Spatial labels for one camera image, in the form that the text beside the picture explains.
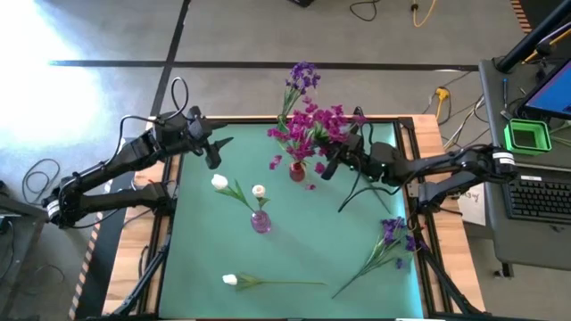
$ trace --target white flower bud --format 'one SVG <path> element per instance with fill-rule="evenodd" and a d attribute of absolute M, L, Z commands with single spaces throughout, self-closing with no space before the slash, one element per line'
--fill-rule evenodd
<path fill-rule="evenodd" d="M 228 187 L 228 180 L 222 175 L 214 174 L 211 182 L 217 190 L 225 189 Z"/>
<path fill-rule="evenodd" d="M 225 284 L 228 284 L 228 285 L 236 285 L 236 284 L 238 284 L 238 279 L 236 278 L 235 275 L 222 276 L 222 281 L 224 281 L 224 283 L 225 283 Z"/>
<path fill-rule="evenodd" d="M 266 188 L 262 185 L 256 185 L 252 189 L 252 194 L 257 198 L 264 197 L 266 194 Z"/>

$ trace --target laptop screen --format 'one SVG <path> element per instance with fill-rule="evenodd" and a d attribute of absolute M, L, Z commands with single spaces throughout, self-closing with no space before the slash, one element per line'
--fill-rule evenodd
<path fill-rule="evenodd" d="M 544 111 L 571 115 L 571 61 L 559 70 L 526 104 Z"/>

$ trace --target green table surface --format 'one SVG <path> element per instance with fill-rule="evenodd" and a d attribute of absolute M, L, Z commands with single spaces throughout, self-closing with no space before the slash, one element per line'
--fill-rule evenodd
<path fill-rule="evenodd" d="M 215 131 L 212 139 L 234 137 L 222 149 L 222 164 L 215 170 L 208 170 L 203 157 L 185 157 L 160 317 L 422 317 L 414 261 L 404 250 L 398 251 L 406 258 L 403 269 L 386 264 L 331 299 L 368 258 L 380 219 L 405 216 L 402 193 L 380 194 L 390 212 L 373 192 L 365 192 L 337 213 L 356 172 L 340 165 L 331 180 L 322 180 L 313 168 L 317 161 L 326 160 L 316 156 L 309 159 L 306 182 L 295 183 L 288 175 L 291 159 L 266 135 L 271 127 L 234 124 Z M 374 141 L 395 145 L 392 123 L 378 123 L 374 128 Z M 284 156 L 282 164 L 269 170 L 277 154 Z M 237 179 L 252 206 L 256 205 L 252 186 L 266 187 L 266 197 L 271 199 L 264 206 L 272 221 L 269 233 L 255 233 L 251 211 L 214 192 L 211 178 L 215 173 L 231 184 Z M 305 190 L 308 183 L 317 189 Z M 358 189 L 367 185 L 361 179 Z M 222 276 L 239 272 L 268 280 L 327 285 L 263 284 L 237 292 L 222 282 Z"/>

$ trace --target green container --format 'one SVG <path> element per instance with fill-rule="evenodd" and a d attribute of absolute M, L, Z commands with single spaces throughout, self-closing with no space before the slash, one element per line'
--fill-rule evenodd
<path fill-rule="evenodd" d="M 550 132 L 542 121 L 511 119 L 503 134 L 508 151 L 539 155 L 551 150 Z"/>

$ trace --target small vase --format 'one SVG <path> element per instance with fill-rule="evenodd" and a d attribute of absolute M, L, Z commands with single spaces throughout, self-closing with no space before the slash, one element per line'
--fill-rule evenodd
<path fill-rule="evenodd" d="M 305 178 L 305 167 L 300 161 L 296 161 L 290 164 L 289 177 L 291 177 L 294 182 L 303 181 Z"/>
<path fill-rule="evenodd" d="M 252 213 L 250 221 L 252 222 L 254 231 L 260 234 L 265 234 L 271 230 L 271 220 L 269 219 L 268 213 L 264 210 L 256 210 Z"/>

